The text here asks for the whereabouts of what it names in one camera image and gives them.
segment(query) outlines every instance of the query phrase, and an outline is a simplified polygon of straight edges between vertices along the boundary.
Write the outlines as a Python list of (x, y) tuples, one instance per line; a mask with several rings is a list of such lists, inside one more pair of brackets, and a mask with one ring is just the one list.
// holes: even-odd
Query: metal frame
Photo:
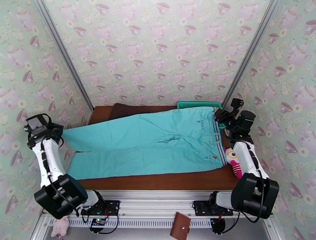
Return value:
[(238, 84), (240, 83), (244, 73), (246, 72), (246, 69), (248, 67), (248, 65), (250, 64), (251, 58), (254, 55), (254, 53), (256, 52), (256, 50), (259, 47), (259, 44), (261, 42), (261, 40), (263, 39), (263, 36), (265, 34), (265, 32), (268, 29), (268, 26), (272, 20), (272, 18), (274, 17), (275, 13), (277, 12), (277, 9), (280, 5), (282, 0), (270, 0), (270, 3), (267, 7), (267, 10), (265, 11), (265, 14), (263, 15), (263, 18), (261, 20), (261, 23), (259, 24), (259, 27), (254, 35), (254, 38), (252, 39), (249, 48), (246, 52), (246, 55), (243, 59), (243, 61), (240, 64), (240, 67), (234, 77), (234, 80), (232, 82), (232, 84), (230, 85), (227, 94), (222, 102), (222, 107), (225, 109), (227, 107), (227, 105), (230, 102), (231, 97), (234, 94), (235, 89), (237, 88)]
[(79, 91), (81, 92), (85, 102), (87, 103), (89, 109), (91, 111), (94, 110), (94, 106), (92, 104), (92, 101), (90, 100), (88, 93), (85, 90), (85, 87), (83, 83), (80, 80), (80, 77), (77, 73), (77, 70), (75, 66), (73, 65), (72, 58), (69, 56), (68, 51), (62, 41), (62, 38), (60, 37), (58, 30), (56, 28), (56, 24), (51, 18), (51, 15), (49, 13), (49, 10), (46, 7), (46, 4), (43, 0), (33, 0), (35, 6), (37, 7), (37, 10), (42, 17), (42, 20), (44, 22), (44, 27), (47, 29), (48, 34), (51, 36), (55, 46), (57, 47), (64, 63), (66, 64), (68, 70), (70, 71), (77, 87), (79, 88)]
[[(104, 199), (120, 200), (118, 228), (171, 228), (176, 212), (188, 216), (192, 220), (191, 228), (210, 228), (209, 217), (197, 217), (192, 203), (195, 200), (207, 200), (212, 191), (100, 191)], [(81, 217), (75, 214), (69, 216), (71, 227), (88, 227)], [(42, 240), (54, 218), (47, 212), (40, 216), (31, 240)], [(116, 224), (116, 217), (110, 217), (106, 227)], [(264, 224), (271, 240), (285, 239), (273, 215), (264, 220)]]

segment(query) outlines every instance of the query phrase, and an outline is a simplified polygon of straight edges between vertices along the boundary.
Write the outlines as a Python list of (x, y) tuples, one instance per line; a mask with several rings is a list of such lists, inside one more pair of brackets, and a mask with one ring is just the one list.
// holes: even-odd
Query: gray floor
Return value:
[[(233, 220), (226, 221), (226, 228), (228, 229)], [(51, 240), (57, 239), (57, 237), (51, 237), (52, 227), (47, 231), (47, 235), (44, 239)], [(117, 229), (110, 235), (96, 235), (91, 234), (88, 228), (69, 228), (64, 240), (167, 240), (174, 239), (170, 236), (170, 229)], [(247, 219), (239, 219), (237, 225), (228, 233), (223, 236), (216, 236), (210, 229), (190, 229), (188, 240), (270, 240), (268, 237), (263, 220), (253, 224)]]

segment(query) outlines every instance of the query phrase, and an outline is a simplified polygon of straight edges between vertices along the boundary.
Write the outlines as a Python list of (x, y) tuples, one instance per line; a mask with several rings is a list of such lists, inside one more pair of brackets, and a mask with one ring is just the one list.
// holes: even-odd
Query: teapot pattern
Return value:
[(273, 213), (286, 239), (316, 239), (315, 8), (282, 2), (234, 93), (257, 116), (251, 136), (280, 185)]
[[(0, 239), (28, 239), (41, 208), (33, 197), (40, 185), (40, 169), (35, 154), (26, 145), (27, 134), (23, 130), (26, 119), (47, 113), (54, 122), (69, 128), (85, 125), (82, 117), (88, 119), (90, 110), (33, 2), (1, 4)], [(74, 23), (78, 19), (75, 2), (64, 1), (56, 6), (63, 21)], [(93, 47), (78, 42), (75, 52), (78, 58), (88, 58)], [(98, 74), (90, 77), (94, 83), (102, 79)], [(59, 153), (65, 167), (72, 150), (64, 144)]]
[[(269, 4), (45, 1), (96, 106), (173, 105), (178, 99), (221, 102)], [(159, 85), (164, 87), (157, 95), (154, 86)], [(197, 91), (194, 86), (200, 85)]]

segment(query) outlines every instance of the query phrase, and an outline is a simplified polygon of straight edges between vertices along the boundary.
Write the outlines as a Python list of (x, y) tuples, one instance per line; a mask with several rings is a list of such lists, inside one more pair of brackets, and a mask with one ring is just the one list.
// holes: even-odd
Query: brown wallet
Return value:
[(171, 229), (170, 236), (178, 240), (186, 240), (190, 231), (191, 219), (177, 212)]

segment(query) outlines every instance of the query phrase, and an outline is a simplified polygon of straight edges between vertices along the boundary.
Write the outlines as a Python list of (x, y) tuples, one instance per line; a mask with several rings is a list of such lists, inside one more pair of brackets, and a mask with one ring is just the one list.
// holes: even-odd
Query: wooden board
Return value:
[[(149, 112), (156, 113), (175, 109), (176, 106), (146, 106)], [(112, 107), (96, 107), (89, 124), (109, 119)], [(222, 144), (229, 148), (224, 133)], [(85, 189), (95, 190), (232, 190), (238, 179), (230, 165), (205, 172), (159, 174), (143, 176), (111, 177), (79, 180)]]

